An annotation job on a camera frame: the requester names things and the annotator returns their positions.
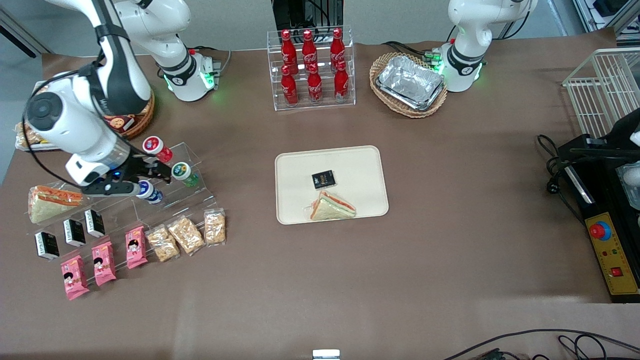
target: yellow panel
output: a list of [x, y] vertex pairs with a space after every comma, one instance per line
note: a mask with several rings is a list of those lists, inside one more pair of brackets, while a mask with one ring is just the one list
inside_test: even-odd
[[[611, 237], [604, 241], [594, 238], [591, 236], [591, 233], [589, 233], [596, 256], [598, 256], [598, 262], [600, 262], [600, 268], [607, 281], [609, 292], [611, 295], [638, 294], [636, 280], [627, 262], [625, 252], [622, 251], [620, 240], [613, 227], [609, 213], [602, 213], [596, 217], [588, 218], [585, 220], [585, 223], [587, 224], [587, 228], [589, 228], [598, 221], [606, 223], [611, 228]], [[620, 268], [622, 276], [613, 276], [613, 268]]]

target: control panel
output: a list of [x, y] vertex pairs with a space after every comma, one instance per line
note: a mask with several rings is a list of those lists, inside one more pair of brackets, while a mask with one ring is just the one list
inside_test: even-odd
[[584, 221], [589, 229], [593, 249], [598, 256], [611, 295], [638, 294], [638, 285], [631, 272], [625, 252], [611, 222], [609, 213], [588, 218]]

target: red button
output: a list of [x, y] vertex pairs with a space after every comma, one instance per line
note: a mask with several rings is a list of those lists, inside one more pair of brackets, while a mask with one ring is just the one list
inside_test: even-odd
[[593, 224], [589, 226], [589, 233], [591, 233], [591, 235], [596, 239], [602, 239], [607, 234], [604, 226], [600, 224]]

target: red bottle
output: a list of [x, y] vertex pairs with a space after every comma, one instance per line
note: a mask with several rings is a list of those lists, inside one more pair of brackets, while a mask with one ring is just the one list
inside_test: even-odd
[[287, 106], [295, 107], [298, 105], [298, 91], [296, 90], [296, 81], [291, 76], [291, 68], [287, 65], [282, 65], [282, 92], [284, 93], [284, 99], [287, 101]]
[[333, 42], [331, 43], [331, 71], [335, 72], [339, 62], [344, 61], [344, 43], [342, 42], [342, 29], [333, 29]]
[[302, 44], [302, 57], [305, 60], [305, 69], [308, 72], [310, 64], [318, 64], [318, 51], [314, 44], [314, 34], [311, 30], [306, 29], [302, 34], [302, 39], [304, 39], [304, 44]]
[[291, 32], [288, 29], [284, 29], [281, 32], [282, 35], [282, 60], [284, 65], [289, 67], [291, 75], [298, 73], [298, 54], [296, 53], [296, 47], [291, 42]]
[[313, 105], [322, 102], [322, 79], [318, 75], [318, 64], [309, 64], [309, 78], [307, 79], [309, 87], [309, 99]]
[[349, 74], [347, 74], [347, 63], [343, 60], [336, 65], [337, 72], [333, 79], [335, 90], [333, 92], [336, 102], [346, 102], [349, 95]]

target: table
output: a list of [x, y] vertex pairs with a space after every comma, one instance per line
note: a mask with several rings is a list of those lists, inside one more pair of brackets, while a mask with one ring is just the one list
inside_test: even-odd
[[[145, 265], [69, 302], [59, 266], [36, 257], [21, 225], [28, 189], [50, 178], [17, 152], [0, 188], [1, 353], [308, 359], [339, 348], [344, 359], [441, 359], [536, 327], [638, 344], [640, 305], [608, 303], [583, 228], [545, 192], [547, 156], [535, 145], [539, 133], [558, 144], [579, 133], [561, 81], [614, 45], [611, 31], [494, 42], [477, 83], [423, 120], [391, 112], [369, 88], [370, 64], [390, 51], [382, 45], [357, 46], [356, 106], [278, 113], [264, 51], [233, 53], [220, 90], [194, 103], [176, 100], [141, 56], [158, 106], [134, 143], [155, 134], [201, 155], [227, 209], [228, 244]], [[45, 75], [86, 62], [45, 56]], [[276, 156], [356, 145], [381, 152], [388, 214], [279, 224]], [[68, 155], [42, 158], [62, 172]], [[561, 355], [553, 334], [494, 345]]]

